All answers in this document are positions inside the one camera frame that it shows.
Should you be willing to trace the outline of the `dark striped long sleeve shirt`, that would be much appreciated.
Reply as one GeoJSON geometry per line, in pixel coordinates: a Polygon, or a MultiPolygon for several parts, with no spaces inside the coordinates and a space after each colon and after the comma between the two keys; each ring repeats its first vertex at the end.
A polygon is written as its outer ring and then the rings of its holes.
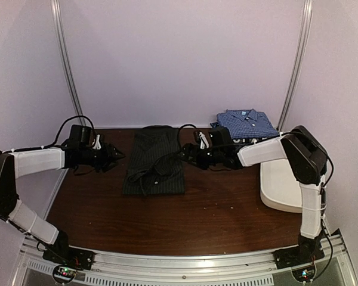
{"type": "Polygon", "coordinates": [[[135,131],[134,145],[122,185],[123,195],[185,193],[184,171],[177,157],[178,129],[148,126],[135,131]]]}

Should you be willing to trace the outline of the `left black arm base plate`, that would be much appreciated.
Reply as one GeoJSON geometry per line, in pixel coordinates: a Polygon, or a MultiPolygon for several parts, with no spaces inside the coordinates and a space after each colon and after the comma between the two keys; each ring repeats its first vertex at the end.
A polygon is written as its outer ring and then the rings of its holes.
{"type": "Polygon", "coordinates": [[[94,262],[94,252],[80,248],[69,247],[67,254],[55,254],[50,250],[46,250],[43,253],[42,258],[59,265],[66,265],[79,271],[90,271],[94,262]]]}

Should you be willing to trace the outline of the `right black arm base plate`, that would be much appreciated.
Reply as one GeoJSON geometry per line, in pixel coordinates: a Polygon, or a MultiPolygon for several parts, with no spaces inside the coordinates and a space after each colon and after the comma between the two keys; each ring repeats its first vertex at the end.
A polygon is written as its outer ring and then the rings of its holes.
{"type": "Polygon", "coordinates": [[[278,269],[291,268],[303,264],[312,263],[325,257],[319,247],[312,249],[307,245],[296,245],[290,248],[281,248],[273,253],[274,261],[278,269]]]}

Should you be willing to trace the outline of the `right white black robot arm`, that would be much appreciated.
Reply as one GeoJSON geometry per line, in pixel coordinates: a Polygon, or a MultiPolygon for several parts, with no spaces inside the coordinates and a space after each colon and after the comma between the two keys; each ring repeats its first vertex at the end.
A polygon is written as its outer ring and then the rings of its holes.
{"type": "Polygon", "coordinates": [[[259,165],[262,201],[274,209],[301,213],[294,258],[306,263],[317,253],[325,188],[334,167],[325,148],[304,126],[251,142],[236,142],[222,127],[211,129],[208,136],[196,131],[195,143],[181,146],[179,156],[203,170],[218,164],[232,170],[259,165]]]}

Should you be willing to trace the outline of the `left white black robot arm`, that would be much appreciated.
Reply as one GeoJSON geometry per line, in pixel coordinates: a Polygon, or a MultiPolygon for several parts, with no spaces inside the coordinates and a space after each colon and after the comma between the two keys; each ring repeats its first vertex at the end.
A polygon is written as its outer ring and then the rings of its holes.
{"type": "Polygon", "coordinates": [[[69,264],[74,252],[67,234],[40,217],[18,193],[18,183],[26,177],[88,166],[107,172],[125,157],[113,144],[88,126],[73,125],[61,144],[17,150],[0,150],[0,219],[46,246],[53,258],[69,264]]]}

